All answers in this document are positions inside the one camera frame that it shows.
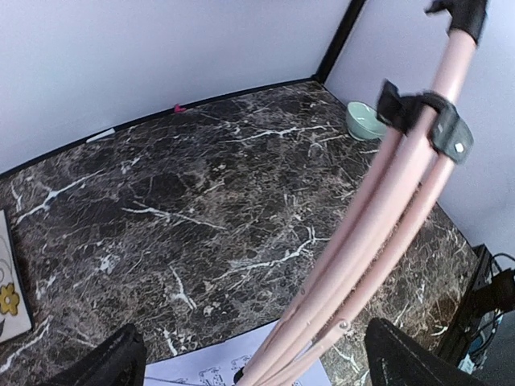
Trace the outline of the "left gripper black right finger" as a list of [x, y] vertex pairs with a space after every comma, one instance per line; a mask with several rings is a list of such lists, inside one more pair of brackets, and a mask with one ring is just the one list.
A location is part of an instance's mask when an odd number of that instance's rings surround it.
[[384, 318], [370, 320], [364, 342], [373, 385], [484, 385], [483, 381], [431, 354]]

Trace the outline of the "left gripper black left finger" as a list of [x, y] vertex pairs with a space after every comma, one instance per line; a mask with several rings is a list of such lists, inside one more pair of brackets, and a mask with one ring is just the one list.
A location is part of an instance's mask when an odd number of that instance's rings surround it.
[[51, 378], [51, 385], [143, 385], [146, 346], [128, 323], [70, 368]]

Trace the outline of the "pink folding music stand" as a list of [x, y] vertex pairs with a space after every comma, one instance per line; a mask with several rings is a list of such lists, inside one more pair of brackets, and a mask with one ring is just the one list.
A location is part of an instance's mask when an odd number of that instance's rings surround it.
[[451, 16], [431, 88], [401, 95], [385, 81], [377, 119], [388, 127], [379, 152], [286, 312], [239, 374], [241, 385], [291, 385], [349, 329], [389, 276], [472, 148], [455, 103], [487, 15], [484, 1], [435, 1]]

